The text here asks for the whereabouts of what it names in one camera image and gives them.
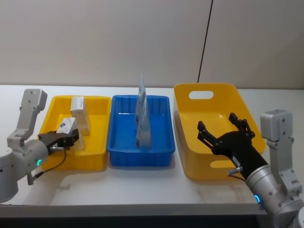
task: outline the black cable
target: black cable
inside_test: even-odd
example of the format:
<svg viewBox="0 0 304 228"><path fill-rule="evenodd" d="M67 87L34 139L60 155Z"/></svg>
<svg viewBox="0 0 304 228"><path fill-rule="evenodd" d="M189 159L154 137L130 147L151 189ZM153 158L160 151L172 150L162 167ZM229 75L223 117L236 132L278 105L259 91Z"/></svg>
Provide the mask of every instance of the black cable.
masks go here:
<svg viewBox="0 0 304 228"><path fill-rule="evenodd" d="M239 180L241 180L241 181L243 181L243 182L246 182L243 178L241 178L241 177L237 177L237 176L234 176L234 175L230 175L229 177L234 177L234 178L237 178L237 179L239 179Z"/></svg>
<svg viewBox="0 0 304 228"><path fill-rule="evenodd" d="M209 17L208 17L208 23L207 23L207 29L206 29L206 35L205 35L205 41L204 41L204 47L203 47L203 53L201 55L201 60L200 60L198 82L200 82L200 80L199 80L200 79L200 70L201 70L201 64L203 63L203 57L204 57L204 53L205 53L205 46L206 46L206 40L207 40L207 35L208 35L209 23L210 23L210 18L211 18L212 6L213 6L213 0L211 1L210 12L209 12Z"/></svg>
<svg viewBox="0 0 304 228"><path fill-rule="evenodd" d="M58 165L54 166L53 168L50 168L50 169L48 169L48 170L41 171L40 173L37 173L37 174L34 176L34 180L36 180L37 178L39 178L42 174L44 174L44 173L46 173L46 172L49 172L49 171L51 171L51 170L57 168L58 166L62 165L62 163L63 163L63 162L66 160L66 158L67 158L66 155L67 155L67 152L66 152L66 150L65 150L65 157L63 158L63 160L61 161L61 163L59 163Z"/></svg>

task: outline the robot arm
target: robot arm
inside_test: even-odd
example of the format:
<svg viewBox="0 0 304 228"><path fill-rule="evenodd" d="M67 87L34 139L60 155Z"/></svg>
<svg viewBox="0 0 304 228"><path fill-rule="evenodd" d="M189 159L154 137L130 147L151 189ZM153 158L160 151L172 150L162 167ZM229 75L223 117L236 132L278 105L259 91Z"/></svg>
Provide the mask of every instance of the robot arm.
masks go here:
<svg viewBox="0 0 304 228"><path fill-rule="evenodd" d="M230 114L229 120L238 131L219 138L210 134L199 122L198 139L214 154L225 155L236 168L228 175L240 172L246 180L261 209L265 209L279 227L304 227L304 202L299 194L302 185L292 167L292 115L288 111L274 110L262 114L261 132L270 147L271 166L252 146L255 136L246 119Z"/></svg>
<svg viewBox="0 0 304 228"><path fill-rule="evenodd" d="M18 192L17 181L27 175L32 185L31 172L43 164L54 150L65 149L78 140L78 130L71 134L48 132L38 135L39 140L25 142L34 131L37 115L44 110L47 94L41 89L26 89L23 94L16 130L7 138L8 150L0 157L0 203L13 198Z"/></svg>

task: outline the yellow basket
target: yellow basket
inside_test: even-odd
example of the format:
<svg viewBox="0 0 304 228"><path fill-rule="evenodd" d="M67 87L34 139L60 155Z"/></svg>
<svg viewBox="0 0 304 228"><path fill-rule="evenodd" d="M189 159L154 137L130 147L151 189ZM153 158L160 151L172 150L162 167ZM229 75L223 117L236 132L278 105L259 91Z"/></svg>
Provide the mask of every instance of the yellow basket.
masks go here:
<svg viewBox="0 0 304 228"><path fill-rule="evenodd" d="M63 118L71 117L73 96L55 96L47 111L40 133L56 131ZM85 96L86 108L91 122L90 135L84 135L85 149L75 151L72 147L66 152L66 160L57 169L62 170L101 170L106 165L106 141L109 127L111 98ZM54 152L42 165L44 170L59 164L64 158L62 152Z"/></svg>
<svg viewBox="0 0 304 228"><path fill-rule="evenodd" d="M211 91L210 99L191 99L192 91ZM238 118L246 118L256 134L252 140L255 149L262 153L266 144L249 110L237 89L230 84L179 84L174 87L174 128L185 174L194 180L227 179L227 172L235 168L223 155L214 155L198 137L198 122L203 121L215 137L237 128L228 120L234 112Z"/></svg>

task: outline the transparent plastic packet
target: transparent plastic packet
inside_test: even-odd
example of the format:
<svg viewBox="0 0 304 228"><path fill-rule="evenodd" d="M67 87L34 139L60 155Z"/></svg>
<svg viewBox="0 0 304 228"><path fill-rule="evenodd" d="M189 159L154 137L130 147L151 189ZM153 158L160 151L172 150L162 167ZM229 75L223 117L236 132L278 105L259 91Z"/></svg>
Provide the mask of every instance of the transparent plastic packet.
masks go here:
<svg viewBox="0 0 304 228"><path fill-rule="evenodd" d="M150 147L151 143L150 115L147 97L145 97L142 107L142 115L136 133L135 145L139 148L145 148Z"/></svg>
<svg viewBox="0 0 304 228"><path fill-rule="evenodd" d="M90 134L90 119L86 108L86 100L83 96L72 97L71 115L76 118L77 128L82 135Z"/></svg>
<svg viewBox="0 0 304 228"><path fill-rule="evenodd" d="M143 83L143 76L141 75L141 82L138 88L137 102L136 102L136 110L135 110L135 130L138 129L138 124L140 122L140 118L143 112L143 103L146 98L146 88Z"/></svg>

